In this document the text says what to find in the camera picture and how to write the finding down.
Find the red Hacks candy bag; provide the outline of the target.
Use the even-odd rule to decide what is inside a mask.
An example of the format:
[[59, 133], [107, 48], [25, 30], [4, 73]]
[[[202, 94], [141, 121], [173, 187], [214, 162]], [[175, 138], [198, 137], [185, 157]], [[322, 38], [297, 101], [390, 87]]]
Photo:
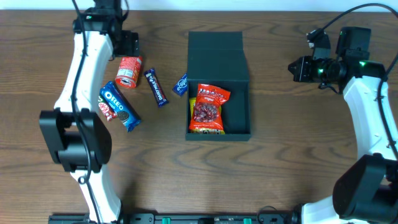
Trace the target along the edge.
[[209, 84], [198, 84], [193, 116], [188, 129], [210, 128], [224, 130], [221, 106], [230, 98], [230, 91]]

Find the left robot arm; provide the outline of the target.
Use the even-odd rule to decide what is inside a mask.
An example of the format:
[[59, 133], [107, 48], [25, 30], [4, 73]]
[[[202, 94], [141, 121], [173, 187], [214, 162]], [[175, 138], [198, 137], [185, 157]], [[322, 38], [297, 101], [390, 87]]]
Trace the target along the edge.
[[134, 223], [113, 189], [107, 163], [112, 140], [98, 116], [98, 97], [110, 60], [139, 54], [138, 34], [123, 29], [121, 0], [95, 1], [73, 21], [74, 53], [67, 80], [39, 126], [54, 163], [80, 185], [89, 212], [54, 213], [49, 223]]

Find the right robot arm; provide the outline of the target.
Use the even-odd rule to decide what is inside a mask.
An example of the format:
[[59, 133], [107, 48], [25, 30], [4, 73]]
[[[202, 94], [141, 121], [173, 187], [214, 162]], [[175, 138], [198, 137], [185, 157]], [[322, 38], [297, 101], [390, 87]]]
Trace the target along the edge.
[[288, 66], [295, 82], [338, 85], [348, 104], [358, 160], [336, 182], [331, 196], [297, 206], [286, 223], [397, 223], [397, 126], [388, 100], [386, 69], [369, 60], [371, 30], [344, 27], [336, 58], [323, 29], [307, 34], [312, 55]]

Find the black box with hinged lid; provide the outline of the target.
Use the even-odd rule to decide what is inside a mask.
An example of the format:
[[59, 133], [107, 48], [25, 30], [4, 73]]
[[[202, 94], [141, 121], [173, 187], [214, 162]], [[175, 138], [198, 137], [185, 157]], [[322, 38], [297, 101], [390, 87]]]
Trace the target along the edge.
[[189, 32], [185, 139], [248, 141], [249, 81], [242, 32]]

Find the yellow Hacks candy bag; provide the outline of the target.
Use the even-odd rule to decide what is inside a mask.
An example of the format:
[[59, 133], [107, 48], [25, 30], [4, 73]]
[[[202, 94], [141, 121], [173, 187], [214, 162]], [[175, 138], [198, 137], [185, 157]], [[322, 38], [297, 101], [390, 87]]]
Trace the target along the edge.
[[[191, 116], [193, 116], [195, 102], [196, 98], [189, 98]], [[192, 134], [225, 134], [224, 130], [210, 128], [189, 129], [189, 132]]]

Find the red Pringles can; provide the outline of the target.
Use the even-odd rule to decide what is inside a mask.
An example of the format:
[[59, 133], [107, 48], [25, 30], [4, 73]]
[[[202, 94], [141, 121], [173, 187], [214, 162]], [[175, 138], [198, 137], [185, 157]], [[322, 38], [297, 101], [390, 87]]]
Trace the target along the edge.
[[135, 88], [141, 71], [143, 58], [123, 57], [119, 64], [115, 82], [124, 88]]

